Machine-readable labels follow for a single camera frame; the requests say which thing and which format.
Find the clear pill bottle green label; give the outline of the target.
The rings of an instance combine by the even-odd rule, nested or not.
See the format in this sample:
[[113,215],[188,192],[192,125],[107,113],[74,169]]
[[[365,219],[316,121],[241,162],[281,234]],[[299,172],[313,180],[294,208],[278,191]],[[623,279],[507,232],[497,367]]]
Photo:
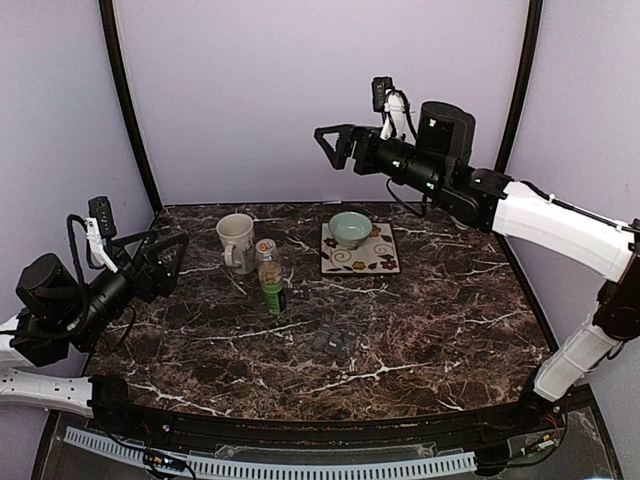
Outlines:
[[262,239],[256,244],[257,272],[263,299],[270,314],[278,315],[286,309],[283,268],[276,242]]

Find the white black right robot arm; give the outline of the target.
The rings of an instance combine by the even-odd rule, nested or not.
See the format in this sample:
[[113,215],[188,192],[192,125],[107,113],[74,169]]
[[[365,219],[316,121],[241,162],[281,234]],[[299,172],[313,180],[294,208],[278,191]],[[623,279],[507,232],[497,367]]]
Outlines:
[[547,420],[548,404],[612,350],[638,338],[639,224],[601,217],[528,181],[470,166],[474,130],[471,114],[430,101],[421,106],[413,144],[353,124],[320,127],[314,138],[336,170],[354,159],[355,173],[385,174],[467,227],[537,244],[602,275],[593,316],[539,367],[525,400],[511,410],[511,426],[530,434]]

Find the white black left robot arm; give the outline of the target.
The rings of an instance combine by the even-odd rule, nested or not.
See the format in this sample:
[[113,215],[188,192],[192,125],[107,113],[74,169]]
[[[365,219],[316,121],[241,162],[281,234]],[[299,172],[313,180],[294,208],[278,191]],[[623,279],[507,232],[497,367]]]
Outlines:
[[74,279],[53,253],[26,267],[16,293],[23,309],[1,329],[1,400],[99,418],[120,436],[141,427],[127,383],[116,375],[52,377],[34,373],[65,359],[71,348],[90,353],[135,300],[169,297],[189,244],[186,233],[152,231],[117,240],[115,266],[87,283]]

